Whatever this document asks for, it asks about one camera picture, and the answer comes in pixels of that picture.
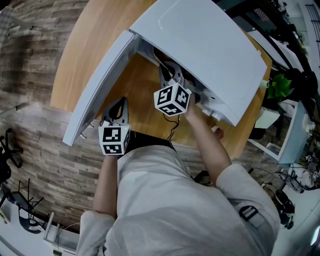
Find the hand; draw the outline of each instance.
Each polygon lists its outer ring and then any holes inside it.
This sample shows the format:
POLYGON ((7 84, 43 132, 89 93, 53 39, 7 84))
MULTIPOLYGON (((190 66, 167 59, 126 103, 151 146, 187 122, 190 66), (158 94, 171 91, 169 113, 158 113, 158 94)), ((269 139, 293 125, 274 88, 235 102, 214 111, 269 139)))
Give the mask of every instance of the hand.
POLYGON ((190 123, 192 122, 195 118, 198 117, 197 110, 196 110, 196 100, 195 100, 195 95, 192 93, 190 95, 189 99, 189 105, 186 113, 184 113, 185 119, 190 123))

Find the green leaf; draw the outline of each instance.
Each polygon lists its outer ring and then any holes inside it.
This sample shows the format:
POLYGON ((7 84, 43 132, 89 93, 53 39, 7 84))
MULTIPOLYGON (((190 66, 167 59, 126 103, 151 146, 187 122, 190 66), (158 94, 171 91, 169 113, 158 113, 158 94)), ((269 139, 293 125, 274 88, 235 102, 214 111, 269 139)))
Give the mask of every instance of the green leaf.
POLYGON ((290 89, 279 90, 279 91, 284 94, 284 97, 286 97, 286 96, 288 96, 288 93, 289 93, 290 89))
POLYGON ((280 97, 281 96, 281 91, 280 90, 275 90, 275 96, 280 97))
POLYGON ((272 86, 269 86, 268 88, 268 99, 274 98, 275 95, 275 88, 272 86))
POLYGON ((294 89, 295 89, 295 88, 290 89, 290 90, 288 91, 288 93, 287 93, 287 96, 289 96, 289 95, 294 91, 294 89))
POLYGON ((291 85, 291 80, 286 79, 283 74, 276 75, 272 81, 276 83, 277 87, 281 90, 288 90, 291 85))

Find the cable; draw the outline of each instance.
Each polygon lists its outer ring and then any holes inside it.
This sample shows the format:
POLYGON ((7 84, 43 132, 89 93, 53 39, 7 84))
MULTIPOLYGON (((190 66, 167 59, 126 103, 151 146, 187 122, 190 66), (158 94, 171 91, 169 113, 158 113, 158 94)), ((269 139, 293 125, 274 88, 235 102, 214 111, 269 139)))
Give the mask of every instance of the cable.
POLYGON ((80 224, 80 222, 71 224, 71 225, 69 225, 69 226, 67 226, 67 227, 65 227, 65 228, 61 228, 61 230, 60 230, 60 232, 59 232, 59 234, 58 234, 58 236, 57 236, 58 240, 56 241, 56 245, 57 245, 58 251, 59 251, 60 253, 62 253, 62 251, 59 250, 59 236, 60 236, 62 230, 66 230, 66 229, 70 228, 71 226, 77 225, 77 224, 80 224))
POLYGON ((292 166, 290 165, 290 168, 292 168, 292 172, 291 172, 291 176, 290 176, 290 183, 291 185, 294 187, 294 189, 296 189, 296 187, 292 184, 292 180, 294 180, 303 190, 306 190, 306 191, 313 191, 313 190, 317 190, 319 189, 319 187, 317 186, 313 186, 313 187, 305 187, 303 186, 298 180, 297 180, 297 175, 296 175, 296 172, 295 172, 295 168, 305 168, 307 171, 311 172, 309 169, 307 169, 306 167, 294 167, 293 164, 292 166))
POLYGON ((166 141, 170 141, 170 143, 171 143, 171 139, 172 139, 172 137, 173 137, 174 134, 175 134, 175 130, 176 130, 176 128, 179 126, 179 123, 180 123, 180 115, 178 115, 178 120, 177 120, 177 121, 171 121, 171 120, 167 119, 164 113, 163 113, 163 117, 164 117, 164 119, 167 120, 168 122, 170 122, 170 123, 175 123, 175 126, 174 126, 174 127, 171 129, 171 131, 170 131, 169 137, 166 138, 166 141))
POLYGON ((270 172, 270 171, 267 171, 265 169, 261 169, 261 168, 258 168, 258 167, 253 167, 253 169, 259 169, 259 170, 265 171, 266 173, 271 174, 273 177, 281 179, 282 181, 284 181, 281 176, 275 175, 275 174, 281 174, 282 172, 279 172, 279 171, 270 172))
POLYGON ((304 169, 308 170, 305 166, 297 166, 297 167, 290 166, 290 168, 292 168, 292 169, 304 168, 304 169))
POLYGON ((266 183, 266 185, 270 185, 270 186, 272 186, 272 187, 274 187, 276 190, 279 190, 276 186, 274 186, 272 183, 266 183))
POLYGON ((272 178, 272 180, 270 180, 268 183, 266 184, 272 184, 271 182, 275 179, 275 177, 272 178))

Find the wall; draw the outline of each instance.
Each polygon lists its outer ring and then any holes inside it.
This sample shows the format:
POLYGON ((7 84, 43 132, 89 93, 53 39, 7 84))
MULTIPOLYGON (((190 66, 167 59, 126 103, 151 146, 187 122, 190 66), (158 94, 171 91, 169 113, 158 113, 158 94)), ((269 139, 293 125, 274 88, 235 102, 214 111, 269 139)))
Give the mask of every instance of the wall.
POLYGON ((279 4, 283 2, 287 4, 286 12, 289 14, 290 17, 302 16, 302 12, 299 7, 298 0, 280 0, 279 4))
MULTIPOLYGON (((8 200, 1 210, 9 218, 4 224, 0 219, 0 255, 2 256, 52 256, 53 249, 43 241, 44 233, 32 234, 24 230, 19 223, 18 207, 8 200)), ((28 217, 23 210, 22 217, 28 217)))
POLYGON ((294 226, 290 230, 281 226, 272 256, 305 256, 320 225, 320 189, 298 194, 285 186, 283 191, 295 205, 294 226))

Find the black device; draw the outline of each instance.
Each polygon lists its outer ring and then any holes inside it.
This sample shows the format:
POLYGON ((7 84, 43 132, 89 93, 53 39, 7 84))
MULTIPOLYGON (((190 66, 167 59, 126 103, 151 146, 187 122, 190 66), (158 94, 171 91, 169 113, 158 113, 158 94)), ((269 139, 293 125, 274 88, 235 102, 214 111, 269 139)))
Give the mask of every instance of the black device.
POLYGON ((275 192, 276 209, 278 210, 281 224, 288 230, 294 226, 295 206, 285 192, 277 190, 275 192))

